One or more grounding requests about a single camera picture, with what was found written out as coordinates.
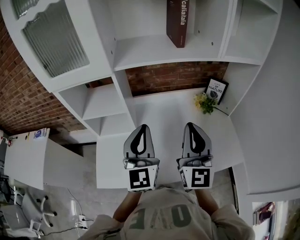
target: wall outlet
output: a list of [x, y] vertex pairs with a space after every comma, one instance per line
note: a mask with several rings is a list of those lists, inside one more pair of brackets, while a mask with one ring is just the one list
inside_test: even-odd
[[79, 215], [79, 221], [77, 226], [82, 227], [83, 230], [88, 230], [88, 222], [83, 221], [83, 219], [86, 219], [84, 215]]

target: framed picture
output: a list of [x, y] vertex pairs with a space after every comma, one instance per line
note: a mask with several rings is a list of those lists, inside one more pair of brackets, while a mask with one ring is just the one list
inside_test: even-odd
[[222, 98], [226, 92], [228, 83], [222, 80], [219, 80], [214, 77], [210, 77], [210, 81], [205, 88], [205, 93], [209, 98], [215, 98], [218, 100], [217, 104], [219, 105], [222, 101]]

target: white desk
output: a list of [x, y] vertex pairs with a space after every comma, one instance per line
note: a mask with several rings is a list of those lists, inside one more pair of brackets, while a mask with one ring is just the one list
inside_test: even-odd
[[44, 189], [44, 185], [82, 188], [86, 165], [84, 158], [49, 139], [33, 140], [34, 132], [11, 136], [7, 147], [4, 173], [31, 187]]
[[[182, 155], [184, 126], [192, 122], [201, 127], [212, 142], [215, 171], [244, 162], [231, 119], [215, 110], [211, 115], [197, 111], [193, 96], [203, 89], [181, 90], [136, 97], [137, 125], [151, 131], [155, 157], [160, 159], [158, 184], [181, 181], [176, 159]], [[126, 188], [122, 179], [123, 145], [130, 133], [100, 137], [97, 140], [97, 188]]]

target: gray floor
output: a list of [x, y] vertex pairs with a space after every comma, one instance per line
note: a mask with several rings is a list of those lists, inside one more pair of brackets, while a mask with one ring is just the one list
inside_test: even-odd
[[[126, 189], [97, 189], [96, 188], [96, 145], [83, 146], [83, 156], [87, 164], [91, 166], [89, 175], [89, 184], [83, 189], [69, 189], [71, 194], [80, 203], [82, 213], [87, 219], [94, 219], [99, 214], [112, 216], [118, 205], [127, 194]], [[173, 187], [180, 188], [181, 182], [172, 184]], [[228, 170], [216, 172], [214, 176], [213, 188], [210, 190], [213, 197], [220, 206], [234, 204], [233, 191]], [[49, 197], [51, 210], [58, 213], [57, 217], [52, 217], [52, 228], [43, 225], [42, 230], [45, 234], [59, 232], [75, 226], [77, 216], [81, 214], [79, 204], [74, 200], [66, 188], [46, 186], [43, 192], [37, 189], [31, 189], [31, 193], [36, 198], [42, 195]], [[84, 230], [78, 229], [80, 236]], [[78, 238], [76, 229], [51, 234], [43, 237], [46, 240], [74, 240]]]

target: robotic hand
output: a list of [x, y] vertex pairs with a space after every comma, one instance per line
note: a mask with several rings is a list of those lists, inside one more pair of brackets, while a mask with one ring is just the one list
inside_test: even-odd
[[154, 158], [151, 133], [146, 124], [134, 130], [125, 141], [123, 163], [128, 191], [145, 192], [155, 189], [159, 159]]
[[[211, 188], [214, 171], [210, 138], [201, 128], [189, 122], [184, 129], [182, 148], [182, 158], [176, 161], [185, 191]], [[154, 156], [150, 129], [143, 124], [134, 130], [124, 143], [123, 163], [128, 190], [154, 190], [159, 162]]]
[[176, 160], [186, 192], [212, 187], [214, 171], [211, 151], [210, 138], [200, 127], [189, 122], [184, 128], [182, 158]]

